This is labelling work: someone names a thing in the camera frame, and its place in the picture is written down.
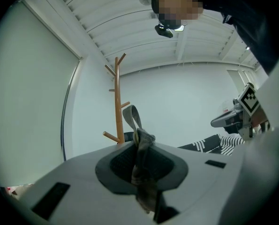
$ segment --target ceiling light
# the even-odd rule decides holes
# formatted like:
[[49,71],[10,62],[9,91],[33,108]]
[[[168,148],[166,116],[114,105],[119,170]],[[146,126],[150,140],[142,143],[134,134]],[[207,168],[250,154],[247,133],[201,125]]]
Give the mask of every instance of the ceiling light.
[[182,32],[184,31],[184,26],[182,25],[181,27],[179,27],[178,29],[175,29],[176,32]]

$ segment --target white ceiling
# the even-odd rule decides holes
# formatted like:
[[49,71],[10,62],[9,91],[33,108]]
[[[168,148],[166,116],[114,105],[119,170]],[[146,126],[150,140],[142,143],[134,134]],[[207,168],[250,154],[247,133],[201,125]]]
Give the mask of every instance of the white ceiling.
[[237,36],[222,23],[220,13],[205,10],[184,32],[173,38],[159,36],[150,6],[139,0],[64,0],[110,65],[127,56],[122,73],[180,62],[224,62],[255,67],[257,60]]

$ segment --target black cap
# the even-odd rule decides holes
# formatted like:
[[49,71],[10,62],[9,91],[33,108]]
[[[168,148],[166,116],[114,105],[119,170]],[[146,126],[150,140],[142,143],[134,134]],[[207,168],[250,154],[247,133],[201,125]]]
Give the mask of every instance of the black cap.
[[181,27],[181,21],[178,20],[171,20],[171,19],[165,19],[164,14],[159,13],[159,0],[151,0],[152,3],[152,9],[153,12],[157,15],[159,21],[166,29],[178,29]]

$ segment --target ceiling beam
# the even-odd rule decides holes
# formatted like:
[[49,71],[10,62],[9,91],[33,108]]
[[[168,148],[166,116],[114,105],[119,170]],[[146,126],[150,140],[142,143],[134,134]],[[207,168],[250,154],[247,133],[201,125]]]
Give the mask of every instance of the ceiling beam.
[[[178,32],[178,33],[180,33],[180,35],[181,35],[182,33],[184,33],[184,32],[189,33],[188,30],[189,30],[189,26],[187,27],[187,31],[184,30],[183,32]],[[195,31],[196,31],[195,29],[190,28],[190,32],[195,32]],[[117,47],[117,41],[116,41],[116,39],[119,38],[121,42],[123,42],[123,40],[135,41],[135,39],[132,39],[131,36],[134,36],[134,37],[137,36],[137,37],[139,37],[139,38],[144,38],[144,37],[146,37],[147,32],[148,32],[148,33],[151,33],[152,35],[155,34],[154,28],[151,28],[151,29],[148,29],[148,30],[147,30],[147,29],[145,29],[145,30],[140,30],[139,32],[128,33],[128,34],[126,34],[126,35],[121,35],[121,36],[119,36],[119,37],[113,38],[113,37],[111,37],[111,33],[112,33],[112,32],[111,32],[110,34],[108,34],[108,31],[107,31],[107,32],[105,32],[105,34],[108,35],[108,40],[107,40],[107,42],[101,42],[101,41],[99,41],[99,39],[97,39],[98,37],[94,37],[94,38],[93,38],[93,41],[95,41],[95,42],[97,42],[97,43],[99,44],[99,49],[100,49],[101,51],[110,50],[110,51],[105,52],[105,54],[104,54],[105,57],[107,57],[107,56],[109,56],[109,55],[111,55],[111,54],[114,54],[114,53],[123,51],[123,50],[125,50],[125,49],[131,48],[131,47],[134,47],[134,46],[141,46],[141,45],[144,45],[144,44],[157,43],[157,42],[162,42],[162,41],[174,41],[174,42],[179,42],[179,44],[180,44],[180,39],[181,39],[181,37],[179,37],[179,36],[178,36],[177,38],[176,38],[176,36],[174,36],[173,38],[163,38],[163,37],[159,36],[158,38],[153,38],[152,40],[151,40],[151,39],[149,39],[149,40],[142,40],[142,41],[140,41],[140,42],[135,42],[135,43],[133,43],[133,44],[127,44],[127,45],[125,45],[125,46],[123,46],[123,47]],[[209,32],[209,31],[201,31],[201,30],[199,30],[198,32],[206,33],[206,35],[212,34],[212,35],[218,36],[217,34],[211,33],[211,32]],[[188,39],[188,38],[187,38],[187,42],[188,42],[188,41],[207,42],[208,40]]]
[[262,68],[262,66],[260,65],[260,63],[259,62],[257,62],[256,63],[256,66],[254,67],[254,72],[258,72],[258,70],[260,69],[260,68]]
[[176,41],[174,40],[163,40],[161,39],[160,41],[156,41],[156,42],[150,42],[147,43],[146,41],[141,41],[139,43],[136,44],[132,44],[132,45],[128,45],[128,46],[124,46],[124,47],[119,47],[118,49],[111,51],[109,53],[105,53],[105,57],[108,58],[109,56],[115,55],[116,53],[121,53],[121,52],[127,52],[128,54],[132,53],[132,52],[137,52],[140,51],[142,49],[142,46],[148,46],[148,45],[154,45],[156,47],[160,47],[160,45],[157,45],[158,43],[175,43]]
[[253,53],[250,50],[245,50],[243,55],[239,58],[239,62],[243,63],[247,58],[252,59]]
[[201,17],[199,19],[194,20],[194,22],[204,22],[205,24],[208,24],[208,25],[211,25],[218,29],[222,29],[222,30],[229,31],[229,32],[232,32],[234,30],[234,28],[231,25],[222,24],[221,21],[218,21],[209,16],[204,16],[203,14],[201,15]]
[[250,66],[248,64],[240,64],[239,62],[234,62],[234,61],[219,60],[219,59],[217,59],[217,57],[209,57],[209,58],[203,58],[203,57],[198,58],[197,57],[197,58],[191,58],[191,59],[187,59],[187,60],[171,60],[171,61],[164,61],[164,62],[160,62],[160,63],[152,63],[152,64],[148,64],[148,65],[138,66],[138,67],[135,67],[130,70],[121,69],[120,75],[125,75],[128,73],[133,73],[136,71],[149,69],[149,68],[161,67],[161,66],[165,66],[165,65],[173,65],[173,64],[177,65],[180,63],[191,63],[191,62],[224,63],[224,64],[241,65],[241,66],[245,66],[248,68],[254,68],[253,66]]
[[[63,34],[63,36],[67,36],[68,40],[72,40],[74,37],[74,43],[78,43],[79,47],[82,47],[82,55],[83,57],[87,55],[94,56],[99,63],[103,66],[107,64],[107,60],[99,50],[97,45],[93,42],[90,36],[86,33],[85,29],[79,23],[74,14],[70,11],[68,6],[65,4],[63,0],[46,0],[50,7],[41,7],[40,3],[37,3],[33,10],[38,11],[37,16],[45,17],[48,16],[54,10],[54,13],[62,19],[62,24],[57,24],[58,28],[61,27],[68,28],[67,33]],[[53,23],[53,17],[49,16],[48,23]]]
[[219,58],[221,60],[224,60],[226,58],[226,56],[228,55],[228,53],[230,52],[232,46],[235,44],[236,40],[238,38],[238,34],[236,32],[236,30],[234,30],[234,32],[232,33],[229,41],[227,42],[226,46],[224,47],[223,51],[220,53]]
[[253,56],[252,59],[248,62],[248,64],[254,67],[258,63],[258,60]]
[[[143,19],[143,20],[137,20],[136,21],[136,16],[134,17],[135,22],[128,23],[127,25],[123,24],[121,25],[120,23],[117,24],[117,26],[114,26],[113,24],[111,25],[110,28],[105,29],[102,33],[100,33],[97,36],[92,36],[92,39],[94,42],[100,44],[99,48],[100,50],[103,50],[103,47],[107,45],[107,43],[115,42],[118,38],[122,39],[124,37],[128,36],[133,36],[133,35],[138,35],[141,36],[141,33],[146,33],[146,32],[152,32],[155,34],[155,23],[157,23],[156,19]],[[207,24],[205,20],[196,20],[195,23],[203,23]],[[210,32],[209,30],[196,30],[193,27],[190,27],[190,32],[202,32],[206,33],[206,37],[208,34],[217,36],[221,38],[221,36],[218,33],[215,32]],[[170,38],[170,40],[175,40],[178,41],[177,36]]]
[[140,31],[140,32],[134,32],[133,34],[127,34],[125,36],[120,36],[117,39],[111,39],[109,38],[109,41],[107,41],[106,43],[99,43],[97,41],[97,44],[99,44],[99,49],[101,51],[104,51],[105,54],[110,54],[110,53],[114,53],[117,50],[120,50],[120,48],[122,47],[130,47],[132,46],[132,44],[138,44],[140,45],[140,43],[144,44],[144,43],[152,43],[154,42],[158,42],[158,41],[174,41],[175,43],[177,42],[177,38],[165,38],[163,36],[158,36],[155,37],[155,29],[150,29],[150,30],[146,30],[146,31]]
[[77,57],[86,57],[86,48],[75,39],[47,0],[22,0],[22,3]]
[[[140,12],[150,12],[152,11],[152,8],[151,9],[144,9],[143,10],[143,7],[142,5],[140,7],[137,7],[137,8],[134,8],[134,9],[130,9],[128,11],[122,11],[122,12],[119,12],[119,13],[116,13],[116,14],[111,14],[111,16],[108,16],[107,18],[103,18],[102,20],[100,21],[97,21],[93,24],[91,24],[87,29],[86,29],[86,32],[87,33],[90,33],[91,30],[93,30],[94,28],[106,23],[106,22],[109,22],[113,19],[121,19],[122,16],[126,16],[126,15],[129,15],[129,14],[133,14],[133,13],[140,13]],[[86,23],[89,23],[90,22],[90,19],[91,19],[91,16],[90,14],[87,15],[86,17],[83,17],[82,19],[80,19],[80,23],[81,24],[86,24]]]
[[178,61],[181,60],[183,57],[184,49],[187,43],[188,33],[189,33],[189,26],[185,26],[184,31],[179,32],[176,53],[175,53],[176,59]]

